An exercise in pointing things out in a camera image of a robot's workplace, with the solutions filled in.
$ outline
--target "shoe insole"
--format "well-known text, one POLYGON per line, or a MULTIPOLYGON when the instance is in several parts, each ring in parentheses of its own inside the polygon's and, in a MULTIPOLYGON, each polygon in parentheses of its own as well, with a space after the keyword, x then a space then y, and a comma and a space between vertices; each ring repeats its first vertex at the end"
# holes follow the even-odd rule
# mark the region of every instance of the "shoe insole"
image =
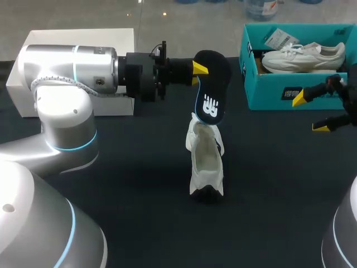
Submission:
POLYGON ((199 143, 196 147, 196 167, 198 172, 201 170, 217 171, 219 168, 217 145, 204 127, 201 126, 198 129, 199 143))
POLYGON ((207 125, 217 125, 225 112, 226 92, 231 78, 230 65, 220 53, 211 50, 198 52, 194 61, 208 68, 208 75, 199 75, 199 92, 195 113, 207 125))

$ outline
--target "white sneaker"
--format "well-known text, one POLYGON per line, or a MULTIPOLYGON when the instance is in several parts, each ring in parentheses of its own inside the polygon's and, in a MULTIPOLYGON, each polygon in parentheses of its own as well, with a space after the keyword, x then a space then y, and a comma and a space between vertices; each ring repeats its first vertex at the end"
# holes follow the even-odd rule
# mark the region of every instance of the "white sneaker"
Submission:
POLYGON ((344 43, 336 47, 311 43, 284 46, 263 55, 263 66, 272 73, 335 73, 346 57, 344 43))
POLYGON ((200 123, 192 113, 186 148, 191 151, 192 159, 190 195, 211 200, 222 197, 224 147, 217 126, 200 123))

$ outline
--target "logo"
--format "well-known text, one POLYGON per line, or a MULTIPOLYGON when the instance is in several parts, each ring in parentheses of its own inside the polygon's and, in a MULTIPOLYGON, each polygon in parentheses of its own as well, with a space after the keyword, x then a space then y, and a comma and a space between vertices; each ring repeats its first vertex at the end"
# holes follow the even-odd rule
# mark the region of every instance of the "logo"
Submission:
POLYGON ((282 101, 292 101, 302 91, 302 87, 286 87, 281 96, 282 101))
POLYGON ((203 111, 206 114, 210 114, 212 117, 217 116, 217 107, 218 107, 218 102, 216 102, 214 99, 210 98, 205 94, 205 101, 203 102, 203 111))
POLYGON ((248 55, 249 55, 249 58, 250 58, 250 55, 251 55, 251 53, 253 51, 250 42, 248 42, 248 44, 247 44, 247 50, 248 50, 248 55))
POLYGON ((245 74, 247 73, 247 69, 245 68, 245 63, 243 62, 243 66, 242 66, 242 79, 243 79, 243 83, 245 82, 245 74))

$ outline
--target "shoe box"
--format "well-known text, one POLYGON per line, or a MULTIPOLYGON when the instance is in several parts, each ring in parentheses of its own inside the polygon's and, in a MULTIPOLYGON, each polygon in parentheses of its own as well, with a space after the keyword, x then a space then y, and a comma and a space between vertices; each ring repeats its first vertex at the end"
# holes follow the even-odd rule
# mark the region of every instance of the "shoe box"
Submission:
POLYGON ((273 49, 267 38, 276 29, 299 40, 298 44, 316 42, 334 47, 346 46, 346 59, 336 70, 348 82, 350 66, 357 63, 357 26, 352 24, 247 24, 244 26, 239 63, 248 106, 251 110, 323 110, 343 109, 338 95, 325 95, 305 105, 292 107, 292 100, 305 87, 325 83, 331 73, 272 74, 264 69, 261 58, 273 49))

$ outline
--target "water bottle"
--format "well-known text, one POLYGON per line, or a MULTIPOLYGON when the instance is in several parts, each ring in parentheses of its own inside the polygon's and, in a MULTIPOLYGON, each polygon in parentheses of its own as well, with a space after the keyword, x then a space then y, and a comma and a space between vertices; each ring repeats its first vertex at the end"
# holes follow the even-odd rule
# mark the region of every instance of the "water bottle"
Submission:
POLYGON ((322 2, 322 0, 300 0, 300 1, 306 4, 318 4, 322 2))
POLYGON ((275 0, 244 0, 248 17, 257 21, 271 20, 278 12, 278 1, 275 0))

